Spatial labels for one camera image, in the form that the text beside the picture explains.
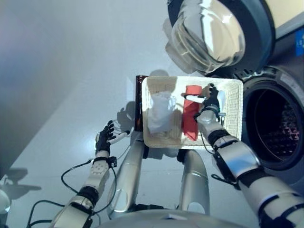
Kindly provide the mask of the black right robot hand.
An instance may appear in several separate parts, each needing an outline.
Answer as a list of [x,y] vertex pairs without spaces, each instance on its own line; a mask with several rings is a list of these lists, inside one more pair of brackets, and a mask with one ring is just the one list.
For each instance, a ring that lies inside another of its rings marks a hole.
[[219,90],[213,83],[208,84],[205,88],[202,89],[200,95],[191,95],[187,93],[182,93],[181,96],[185,100],[189,100],[198,104],[203,105],[203,107],[214,106],[217,108],[218,112],[220,111],[220,105],[218,100]]

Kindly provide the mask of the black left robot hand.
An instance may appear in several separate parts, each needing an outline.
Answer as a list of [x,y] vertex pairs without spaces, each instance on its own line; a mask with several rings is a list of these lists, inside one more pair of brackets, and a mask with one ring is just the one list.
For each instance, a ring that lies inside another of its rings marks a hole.
[[130,134],[129,130],[123,131],[121,133],[114,133],[114,122],[110,120],[102,131],[96,135],[95,139],[95,153],[106,151],[110,153],[110,146],[119,142],[123,138]]

